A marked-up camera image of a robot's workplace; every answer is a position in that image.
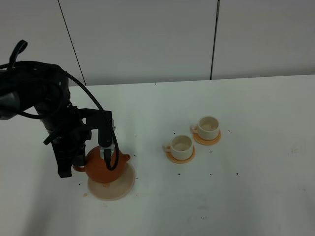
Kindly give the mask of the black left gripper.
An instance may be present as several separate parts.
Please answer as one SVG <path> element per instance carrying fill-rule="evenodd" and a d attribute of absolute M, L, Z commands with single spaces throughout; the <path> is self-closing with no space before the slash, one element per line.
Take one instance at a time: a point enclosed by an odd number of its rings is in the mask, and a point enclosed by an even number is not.
<path fill-rule="evenodd" d="M 92 130 L 107 124 L 113 134 L 111 111 L 70 106 L 43 123 L 49 132 L 44 144 L 52 145 L 60 178 L 72 177 L 72 161 L 74 166 L 85 165 L 85 142 L 92 138 Z"/>

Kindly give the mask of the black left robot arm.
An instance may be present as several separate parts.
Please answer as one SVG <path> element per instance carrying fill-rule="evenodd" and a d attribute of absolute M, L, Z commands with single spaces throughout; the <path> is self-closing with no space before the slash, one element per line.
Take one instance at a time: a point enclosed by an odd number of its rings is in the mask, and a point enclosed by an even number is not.
<path fill-rule="evenodd" d="M 68 81 L 74 81 L 97 109 L 79 109 L 70 102 Z M 73 165 L 86 163 L 85 142 L 98 130 L 100 156 L 109 171 L 120 158 L 112 113 L 102 108 L 92 93 L 76 78 L 54 64 L 20 61 L 0 67 L 0 118 L 16 115 L 40 120 L 49 136 L 61 178 L 71 177 Z"/>

